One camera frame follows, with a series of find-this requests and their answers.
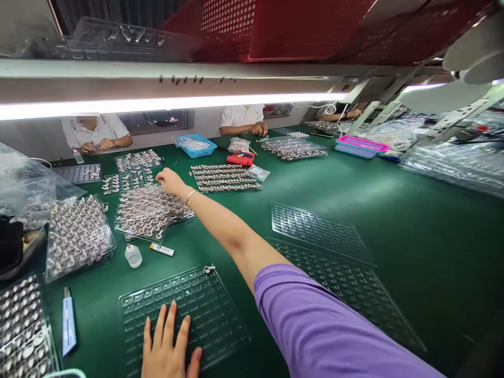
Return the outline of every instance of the blue utility knife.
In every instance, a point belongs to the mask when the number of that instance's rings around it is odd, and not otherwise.
[[[67,355],[77,344],[73,305],[70,289],[66,287],[63,299],[63,356]]]

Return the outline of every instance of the red plastic crate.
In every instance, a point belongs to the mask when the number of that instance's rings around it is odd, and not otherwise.
[[[334,56],[375,0],[191,0],[163,30],[200,37],[205,62]]]
[[[332,62],[415,65],[496,12],[494,0],[378,0]]]

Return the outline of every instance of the purple sleeve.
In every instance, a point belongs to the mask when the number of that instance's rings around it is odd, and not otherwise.
[[[443,376],[295,266],[263,268],[254,289],[294,378]]]

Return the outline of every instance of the white shirt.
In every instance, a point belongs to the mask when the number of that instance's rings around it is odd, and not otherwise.
[[[263,108],[263,104],[250,105],[248,109],[243,105],[224,108],[220,115],[220,127],[238,127],[262,121],[264,120]]]
[[[76,122],[75,117],[65,117],[61,121],[63,132],[71,149],[81,148],[84,143],[93,141],[99,147],[103,139],[119,139],[130,132],[115,114],[101,114],[94,131],[88,130]]]

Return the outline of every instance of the blue plastic box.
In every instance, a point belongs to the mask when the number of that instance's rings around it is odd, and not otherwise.
[[[182,138],[189,138],[189,139],[194,139],[194,140],[199,140],[199,141],[202,141],[202,142],[206,142],[210,145],[210,147],[204,149],[204,150],[197,150],[197,151],[193,151],[193,150],[190,150],[186,147],[183,147],[182,146]],[[203,157],[203,156],[208,156],[208,155],[212,155],[212,152],[214,152],[214,149],[217,148],[217,145],[212,143],[211,141],[209,141],[208,139],[206,138],[203,138],[201,135],[199,134],[190,134],[190,135],[180,135],[178,137],[176,137],[176,142],[177,142],[177,146],[179,146],[182,150],[185,151],[185,153],[187,155],[189,155],[190,158],[197,158],[197,157]]]

